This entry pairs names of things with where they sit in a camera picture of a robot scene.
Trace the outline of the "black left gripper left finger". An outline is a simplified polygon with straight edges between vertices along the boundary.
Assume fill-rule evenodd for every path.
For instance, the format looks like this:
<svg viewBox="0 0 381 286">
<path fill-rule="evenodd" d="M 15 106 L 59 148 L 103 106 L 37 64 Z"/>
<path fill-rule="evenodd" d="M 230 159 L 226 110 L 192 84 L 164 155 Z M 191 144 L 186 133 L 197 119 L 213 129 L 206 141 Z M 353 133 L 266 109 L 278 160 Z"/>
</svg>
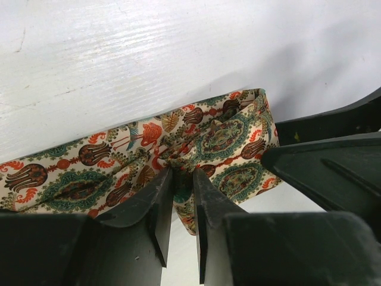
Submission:
<svg viewBox="0 0 381 286">
<path fill-rule="evenodd" d="M 85 214 L 1 214 L 2 285 L 160 285 L 167 265 L 173 172 L 132 198 Z"/>
</svg>

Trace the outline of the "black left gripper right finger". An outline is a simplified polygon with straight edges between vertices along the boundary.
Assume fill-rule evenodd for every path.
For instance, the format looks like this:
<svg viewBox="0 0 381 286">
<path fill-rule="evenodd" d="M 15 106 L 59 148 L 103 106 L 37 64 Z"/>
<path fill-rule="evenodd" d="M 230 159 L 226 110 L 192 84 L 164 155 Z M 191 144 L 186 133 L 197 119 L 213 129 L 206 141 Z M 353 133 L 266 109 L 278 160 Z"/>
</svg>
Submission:
<svg viewBox="0 0 381 286">
<path fill-rule="evenodd" d="M 380 244 L 345 212 L 248 213 L 193 172 L 203 285 L 379 285 Z"/>
</svg>

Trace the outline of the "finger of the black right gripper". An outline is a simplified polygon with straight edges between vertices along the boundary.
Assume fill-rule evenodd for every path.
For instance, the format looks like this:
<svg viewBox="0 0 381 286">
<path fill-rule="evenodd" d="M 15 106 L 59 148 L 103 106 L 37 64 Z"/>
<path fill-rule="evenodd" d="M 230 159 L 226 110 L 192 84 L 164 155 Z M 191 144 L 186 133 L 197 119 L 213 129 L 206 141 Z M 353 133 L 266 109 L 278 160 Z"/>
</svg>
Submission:
<svg viewBox="0 0 381 286">
<path fill-rule="evenodd" d="M 380 130 L 380 89 L 341 108 L 276 123 L 281 146 Z"/>
<path fill-rule="evenodd" d="M 273 148 L 261 162 L 323 209 L 380 226 L 380 132 Z"/>
</svg>

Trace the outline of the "paisley flamingo patterned tie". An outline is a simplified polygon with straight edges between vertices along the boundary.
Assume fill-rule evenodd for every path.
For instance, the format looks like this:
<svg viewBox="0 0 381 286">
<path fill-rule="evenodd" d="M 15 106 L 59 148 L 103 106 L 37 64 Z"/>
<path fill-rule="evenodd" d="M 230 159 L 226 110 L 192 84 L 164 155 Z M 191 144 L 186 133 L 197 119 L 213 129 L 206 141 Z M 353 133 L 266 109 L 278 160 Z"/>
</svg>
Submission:
<svg viewBox="0 0 381 286">
<path fill-rule="evenodd" d="M 194 234 L 193 171 L 239 204 L 280 184 L 261 164 L 278 146 L 266 92 L 235 91 L 2 163 L 1 209 L 97 217 L 170 167 L 174 209 Z"/>
</svg>

